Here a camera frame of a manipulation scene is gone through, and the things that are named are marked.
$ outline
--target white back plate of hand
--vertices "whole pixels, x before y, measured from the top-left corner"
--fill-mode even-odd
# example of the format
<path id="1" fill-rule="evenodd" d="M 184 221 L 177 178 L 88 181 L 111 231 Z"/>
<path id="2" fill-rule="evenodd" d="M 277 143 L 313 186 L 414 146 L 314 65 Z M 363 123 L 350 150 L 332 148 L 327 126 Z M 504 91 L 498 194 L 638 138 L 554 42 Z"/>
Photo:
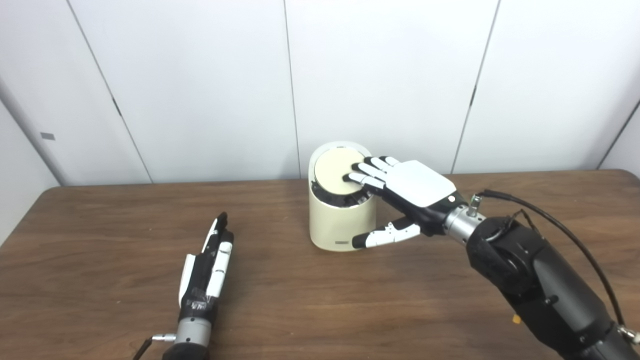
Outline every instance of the white back plate of hand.
<path id="1" fill-rule="evenodd" d="M 387 170 L 387 188 L 420 208 L 432 205 L 456 191 L 446 177 L 417 160 L 398 163 Z"/>

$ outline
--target small gray label on wall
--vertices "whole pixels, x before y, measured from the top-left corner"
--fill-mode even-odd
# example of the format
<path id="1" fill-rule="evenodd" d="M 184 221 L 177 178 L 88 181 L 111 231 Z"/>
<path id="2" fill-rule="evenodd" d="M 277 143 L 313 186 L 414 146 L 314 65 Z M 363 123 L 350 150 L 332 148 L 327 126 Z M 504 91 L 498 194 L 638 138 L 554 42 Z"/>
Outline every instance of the small gray label on wall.
<path id="1" fill-rule="evenodd" d="M 40 133 L 44 140 L 55 140 L 56 137 L 52 133 Z"/>

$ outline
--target cylindrical container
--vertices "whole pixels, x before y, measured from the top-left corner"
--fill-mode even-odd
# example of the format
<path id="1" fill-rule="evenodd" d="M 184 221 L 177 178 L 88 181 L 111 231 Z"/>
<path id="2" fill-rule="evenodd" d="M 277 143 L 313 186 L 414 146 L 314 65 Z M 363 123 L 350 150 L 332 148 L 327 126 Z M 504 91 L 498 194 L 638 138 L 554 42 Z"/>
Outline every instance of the cylindrical container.
<path id="1" fill-rule="evenodd" d="M 351 239 L 376 227 L 376 201 L 371 193 L 342 177 L 371 153 L 353 142 L 326 143 L 309 161 L 309 230 L 311 240 L 329 251 L 356 250 Z"/>

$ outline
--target small metal fitting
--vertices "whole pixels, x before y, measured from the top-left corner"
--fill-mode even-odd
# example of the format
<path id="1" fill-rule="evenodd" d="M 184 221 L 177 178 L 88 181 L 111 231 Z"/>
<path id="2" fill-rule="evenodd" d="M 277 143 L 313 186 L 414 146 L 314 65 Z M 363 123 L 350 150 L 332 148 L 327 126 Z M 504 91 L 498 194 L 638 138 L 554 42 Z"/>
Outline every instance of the small metal fitting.
<path id="1" fill-rule="evenodd" d="M 629 343 L 633 345 L 640 344 L 640 333 L 637 331 L 633 331 L 624 326 L 618 326 L 618 332 L 627 340 Z"/>
<path id="2" fill-rule="evenodd" d="M 480 202 L 482 201 L 482 197 L 474 194 L 471 197 L 471 203 L 469 204 L 469 209 L 467 210 L 467 216 L 474 217 L 478 214 L 478 208 L 480 207 Z"/>
<path id="3" fill-rule="evenodd" d="M 175 341 L 175 334 L 156 334 L 151 337 L 151 340 L 173 343 Z"/>

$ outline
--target wood grain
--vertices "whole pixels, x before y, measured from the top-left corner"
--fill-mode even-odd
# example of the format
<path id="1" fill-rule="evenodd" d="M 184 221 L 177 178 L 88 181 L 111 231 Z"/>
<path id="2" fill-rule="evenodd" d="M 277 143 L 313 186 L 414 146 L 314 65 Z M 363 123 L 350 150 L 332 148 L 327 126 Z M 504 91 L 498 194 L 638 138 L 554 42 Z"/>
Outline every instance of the wood grain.
<path id="1" fill-rule="evenodd" d="M 600 261 L 640 327 L 640 182 L 619 170 L 455 175 L 549 211 Z M 486 200 L 484 215 L 516 211 Z M 463 248 L 421 236 L 331 253 L 308 238 L 304 180 L 55 188 L 0 248 L 0 359 L 130 359 L 173 332 L 184 256 L 229 213 L 236 245 L 214 328 L 219 359 L 558 359 L 468 265 Z M 399 215 L 379 203 L 379 223 Z M 541 231 L 601 294 L 579 251 Z M 151 346 L 159 359 L 167 345 Z"/>

